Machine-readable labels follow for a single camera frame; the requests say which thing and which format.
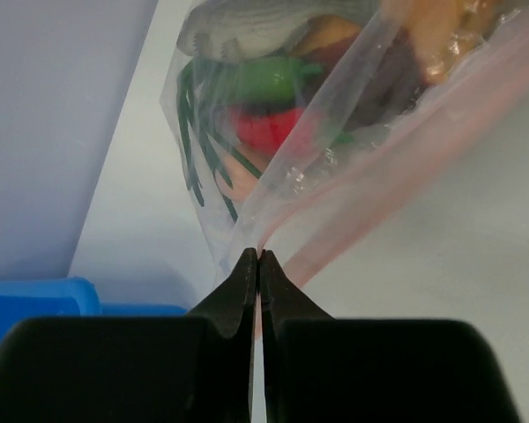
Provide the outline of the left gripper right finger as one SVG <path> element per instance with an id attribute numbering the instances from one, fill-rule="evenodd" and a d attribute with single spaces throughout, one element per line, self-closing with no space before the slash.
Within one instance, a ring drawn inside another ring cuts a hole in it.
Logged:
<path id="1" fill-rule="evenodd" d="M 281 422 L 282 401 L 286 398 L 283 366 L 287 364 L 280 349 L 282 326 L 290 321 L 329 321 L 332 316 L 287 277 L 270 250 L 263 251 L 259 259 L 257 290 L 261 305 L 266 418 L 269 422 Z"/>

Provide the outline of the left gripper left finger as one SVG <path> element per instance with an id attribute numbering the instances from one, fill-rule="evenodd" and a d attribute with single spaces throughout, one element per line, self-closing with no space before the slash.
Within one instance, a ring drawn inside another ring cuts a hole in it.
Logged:
<path id="1" fill-rule="evenodd" d="M 230 275 L 189 313 L 205 325 L 189 422 L 250 422 L 258 255 L 245 249 Z"/>

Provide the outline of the clear zip top bag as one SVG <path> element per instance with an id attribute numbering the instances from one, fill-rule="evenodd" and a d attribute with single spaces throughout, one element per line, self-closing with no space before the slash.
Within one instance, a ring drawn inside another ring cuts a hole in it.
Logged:
<path id="1" fill-rule="evenodd" d="M 282 48 L 239 63 L 175 43 L 160 104 L 179 144 L 177 77 L 191 60 L 221 70 L 197 94 L 233 146 L 230 107 L 305 112 L 241 203 L 195 152 L 205 206 L 190 191 L 219 286 L 241 252 L 274 251 L 299 287 L 331 287 L 346 312 L 459 316 L 529 331 L 529 1 L 498 1 L 481 43 L 430 84 L 401 28 L 376 13 L 346 52 Z M 232 102 L 227 72 L 288 56 L 324 68 L 293 100 Z"/>

